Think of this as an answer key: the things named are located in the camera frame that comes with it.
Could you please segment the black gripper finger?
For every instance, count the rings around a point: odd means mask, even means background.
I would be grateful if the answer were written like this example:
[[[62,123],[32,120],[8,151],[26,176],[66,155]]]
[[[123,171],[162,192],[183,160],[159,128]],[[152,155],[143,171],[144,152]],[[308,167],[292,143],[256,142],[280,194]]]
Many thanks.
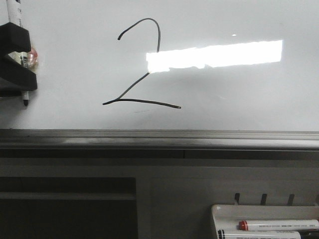
[[[8,22],[0,26],[0,59],[12,52],[29,52],[31,43],[28,30]]]
[[[22,92],[37,90],[36,74],[10,57],[0,60],[0,96],[21,96]]]

